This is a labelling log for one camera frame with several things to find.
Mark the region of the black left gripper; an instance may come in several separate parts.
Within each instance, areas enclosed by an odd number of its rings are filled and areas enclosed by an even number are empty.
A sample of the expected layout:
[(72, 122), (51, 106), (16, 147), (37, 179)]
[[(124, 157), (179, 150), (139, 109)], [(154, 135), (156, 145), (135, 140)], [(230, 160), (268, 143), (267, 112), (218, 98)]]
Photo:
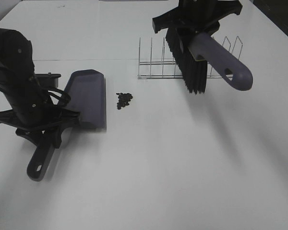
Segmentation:
[(0, 111), (0, 125), (16, 129), (16, 135), (36, 146), (45, 146), (43, 131), (47, 130), (47, 141), (55, 149), (62, 143), (64, 130), (79, 124), (80, 112), (64, 108), (21, 108)]

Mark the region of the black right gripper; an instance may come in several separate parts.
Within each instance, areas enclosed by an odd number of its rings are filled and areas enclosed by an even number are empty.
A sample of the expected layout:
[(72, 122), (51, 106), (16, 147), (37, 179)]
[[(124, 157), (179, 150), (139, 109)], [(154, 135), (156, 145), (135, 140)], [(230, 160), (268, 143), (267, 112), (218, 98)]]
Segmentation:
[(230, 14), (240, 15), (241, 10), (238, 0), (180, 0), (177, 7), (154, 17), (152, 26), (156, 34), (176, 27), (180, 49), (184, 52), (197, 31), (212, 36), (220, 28), (219, 20)]

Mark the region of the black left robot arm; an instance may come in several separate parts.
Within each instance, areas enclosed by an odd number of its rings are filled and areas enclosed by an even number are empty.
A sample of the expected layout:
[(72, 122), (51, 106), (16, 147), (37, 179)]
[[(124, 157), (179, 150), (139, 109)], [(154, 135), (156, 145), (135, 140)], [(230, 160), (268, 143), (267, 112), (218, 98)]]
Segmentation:
[(0, 111), (0, 124), (38, 145), (50, 135), (54, 148), (61, 145), (64, 129), (79, 123), (79, 112), (66, 109), (71, 97), (52, 84), (60, 74), (35, 74), (32, 44), (20, 32), (0, 28), (0, 92), (11, 106)]

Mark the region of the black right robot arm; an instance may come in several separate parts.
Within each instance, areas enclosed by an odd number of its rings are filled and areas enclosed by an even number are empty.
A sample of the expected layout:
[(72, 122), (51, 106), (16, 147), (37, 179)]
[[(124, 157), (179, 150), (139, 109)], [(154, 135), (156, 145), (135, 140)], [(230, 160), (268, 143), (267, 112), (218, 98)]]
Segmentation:
[(230, 14), (240, 15), (238, 0), (180, 0), (178, 6), (152, 19), (157, 34), (167, 29), (166, 41), (173, 51), (184, 51), (191, 38), (205, 32), (213, 35), (220, 28), (219, 21)]

